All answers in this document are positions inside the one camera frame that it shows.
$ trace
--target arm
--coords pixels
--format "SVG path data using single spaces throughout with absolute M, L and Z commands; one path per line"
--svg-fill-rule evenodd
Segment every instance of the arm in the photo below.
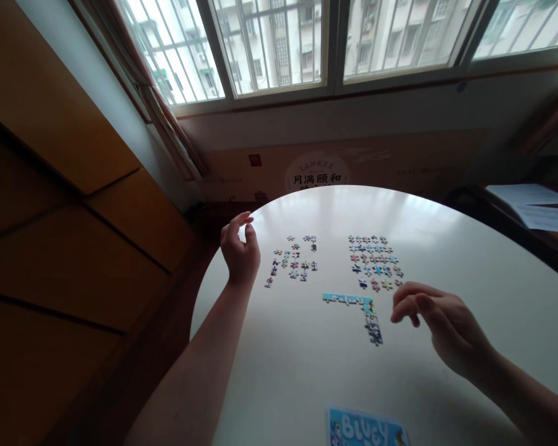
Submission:
M 186 350 L 157 386 L 125 445 L 211 444 L 260 264 L 253 218 L 245 212 L 221 232 L 229 281 Z M 237 231 L 246 225 L 246 243 Z
M 456 295 L 407 282 L 393 297 L 391 321 L 421 314 L 432 344 L 453 371 L 488 396 L 532 442 L 558 445 L 558 395 L 500 355 Z

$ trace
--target desk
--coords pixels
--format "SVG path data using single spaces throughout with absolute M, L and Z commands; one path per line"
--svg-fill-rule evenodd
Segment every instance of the desk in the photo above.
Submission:
M 491 401 L 442 363 L 423 322 L 414 329 L 408 320 L 389 321 L 393 291 L 358 287 L 348 236 L 386 237 L 405 280 L 459 294 L 492 344 L 556 393 L 557 273 L 464 214 L 387 189 L 314 188 L 253 216 L 262 261 L 214 445 L 326 446 L 330 404 L 397 420 L 415 445 L 525 443 Z M 305 235 L 316 235 L 316 253 Z M 279 267 L 265 288 L 273 251 L 295 242 L 301 259 L 316 260 L 319 270 L 300 282 Z M 191 337 L 227 278 L 218 251 L 198 293 Z M 374 298 L 384 344 L 370 343 L 359 309 L 326 304 L 323 292 Z

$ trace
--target finger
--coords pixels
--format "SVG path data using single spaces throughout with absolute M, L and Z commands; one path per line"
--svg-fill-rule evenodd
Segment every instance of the finger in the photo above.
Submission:
M 462 340 L 451 321 L 429 295 L 418 294 L 415 297 L 415 303 L 433 336 L 455 342 Z
M 229 222 L 224 237 L 231 237 L 233 242 L 239 242 L 240 239 L 237 236 L 237 231 L 240 229 L 241 225 L 248 223 L 248 220 L 254 221 L 254 219 L 250 217 L 250 211 L 236 215 L 231 219 L 231 222 Z
M 395 294 L 392 297 L 392 307 L 395 308 L 397 304 L 408 295 L 418 294 L 421 292 L 434 297 L 442 297 L 446 294 L 444 291 L 440 291 L 439 289 L 426 284 L 419 282 L 405 282 L 403 286 L 399 287 L 399 289 L 395 291 Z
M 254 230 L 254 227 L 250 223 L 246 225 L 246 229 L 244 230 L 244 233 L 246 235 L 246 248 L 252 250 L 258 250 L 259 241 L 256 238 L 256 231 Z
M 396 307 L 393 308 L 391 322 L 399 323 L 405 316 L 411 317 L 417 315 L 417 313 L 418 310 L 415 306 L 415 294 L 408 295 L 405 299 L 400 301 Z
M 414 327 L 418 328 L 420 326 L 420 319 L 417 314 L 413 314 L 409 318 L 411 319 L 411 323 L 414 325 Z

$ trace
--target wooden wall panel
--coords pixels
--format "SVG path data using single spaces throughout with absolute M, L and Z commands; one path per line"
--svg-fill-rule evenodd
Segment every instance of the wooden wall panel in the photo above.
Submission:
M 14 0 L 0 0 L 0 122 L 84 193 L 140 167 Z
M 36 445 L 119 336 L 0 302 L 0 445 Z
M 168 271 L 175 270 L 193 242 L 192 229 L 146 170 L 87 203 Z
M 0 142 L 0 231 L 66 201 L 66 193 Z
M 166 277 L 78 205 L 0 239 L 0 294 L 124 331 Z

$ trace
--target person's left hand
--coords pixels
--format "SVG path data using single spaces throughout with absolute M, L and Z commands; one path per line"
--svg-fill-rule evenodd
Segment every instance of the person's left hand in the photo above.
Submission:
M 252 284 L 260 266 L 259 243 L 250 223 L 254 218 L 250 212 L 242 212 L 221 229 L 221 251 L 229 268 L 229 282 Z M 246 243 L 237 235 L 240 226 L 246 225 Z

